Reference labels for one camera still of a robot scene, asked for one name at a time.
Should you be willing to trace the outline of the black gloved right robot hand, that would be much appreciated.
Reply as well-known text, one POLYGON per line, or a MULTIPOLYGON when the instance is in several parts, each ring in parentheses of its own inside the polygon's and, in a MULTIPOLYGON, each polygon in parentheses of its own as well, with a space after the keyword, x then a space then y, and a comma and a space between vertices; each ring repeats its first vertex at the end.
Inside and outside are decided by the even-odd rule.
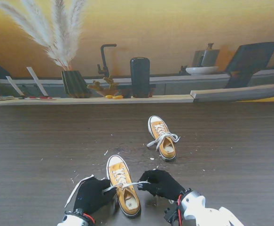
POLYGON ((153 196, 177 201, 181 192, 186 189, 181 186, 165 170, 148 170, 139 179, 138 190, 148 191, 153 196))

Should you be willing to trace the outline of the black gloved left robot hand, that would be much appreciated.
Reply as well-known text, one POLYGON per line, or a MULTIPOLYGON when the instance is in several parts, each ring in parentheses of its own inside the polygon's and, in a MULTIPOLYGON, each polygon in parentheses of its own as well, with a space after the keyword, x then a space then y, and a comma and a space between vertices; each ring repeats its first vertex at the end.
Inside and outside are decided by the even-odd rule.
POLYGON ((73 210, 82 209, 83 213, 91 215, 101 207, 108 205, 117 192, 116 187, 103 192, 103 190, 109 187, 110 181, 108 179, 98 180, 95 177, 89 178, 78 189, 73 210))

